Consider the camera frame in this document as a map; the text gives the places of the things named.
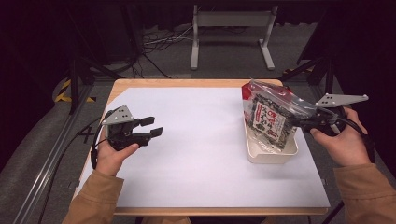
tan jacket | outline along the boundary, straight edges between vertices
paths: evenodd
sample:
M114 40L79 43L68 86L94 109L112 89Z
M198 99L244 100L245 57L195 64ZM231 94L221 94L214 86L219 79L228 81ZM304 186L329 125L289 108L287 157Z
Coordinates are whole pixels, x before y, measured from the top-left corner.
M396 223L396 191L374 164L335 168L346 223ZM111 223L123 180L93 171L71 202L66 223ZM187 217L145 217L143 224L191 224Z

